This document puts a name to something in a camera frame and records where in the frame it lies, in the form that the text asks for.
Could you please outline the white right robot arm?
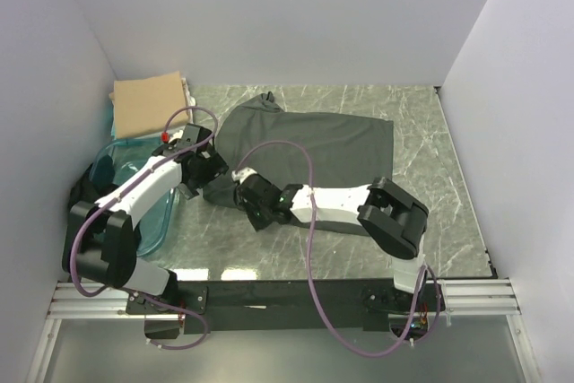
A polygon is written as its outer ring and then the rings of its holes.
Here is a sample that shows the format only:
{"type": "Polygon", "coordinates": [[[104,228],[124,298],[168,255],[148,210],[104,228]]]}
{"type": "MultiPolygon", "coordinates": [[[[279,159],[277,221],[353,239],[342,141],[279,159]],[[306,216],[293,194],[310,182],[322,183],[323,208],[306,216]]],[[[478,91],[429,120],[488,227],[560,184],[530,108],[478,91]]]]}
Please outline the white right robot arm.
{"type": "Polygon", "coordinates": [[[280,189],[251,168],[235,170],[231,177],[236,205],[255,230],[295,222],[361,226],[391,257],[396,305],[413,310],[424,301],[417,277],[425,265],[422,243],[429,209],[392,180],[377,178],[348,188],[290,184],[280,189]]]}

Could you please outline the dark grey t-shirt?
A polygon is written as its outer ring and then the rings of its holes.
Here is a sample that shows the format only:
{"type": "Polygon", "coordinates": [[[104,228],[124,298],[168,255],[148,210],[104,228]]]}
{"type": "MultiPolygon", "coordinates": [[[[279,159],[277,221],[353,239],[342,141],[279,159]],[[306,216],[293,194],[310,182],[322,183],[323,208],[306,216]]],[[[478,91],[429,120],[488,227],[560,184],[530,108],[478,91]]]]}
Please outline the dark grey t-shirt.
{"type": "Polygon", "coordinates": [[[230,169],[245,160],[278,187],[357,187],[391,178],[394,124],[340,113],[286,112],[267,92],[233,109],[215,148],[230,169]]]}

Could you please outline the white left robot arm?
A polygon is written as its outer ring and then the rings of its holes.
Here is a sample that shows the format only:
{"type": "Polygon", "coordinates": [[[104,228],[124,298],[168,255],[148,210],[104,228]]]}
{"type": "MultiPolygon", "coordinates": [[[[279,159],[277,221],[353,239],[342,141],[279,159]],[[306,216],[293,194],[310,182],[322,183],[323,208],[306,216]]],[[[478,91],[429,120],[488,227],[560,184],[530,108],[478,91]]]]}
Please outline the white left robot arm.
{"type": "Polygon", "coordinates": [[[227,172],[213,136],[194,124],[186,125],[179,137],[165,135],[162,145],[126,183],[93,203],[80,201],[71,208],[62,266],[74,285],[88,279],[103,287],[146,294],[160,313],[181,304],[176,274],[138,257],[139,224],[170,190],[178,189],[192,199],[227,172]]]}

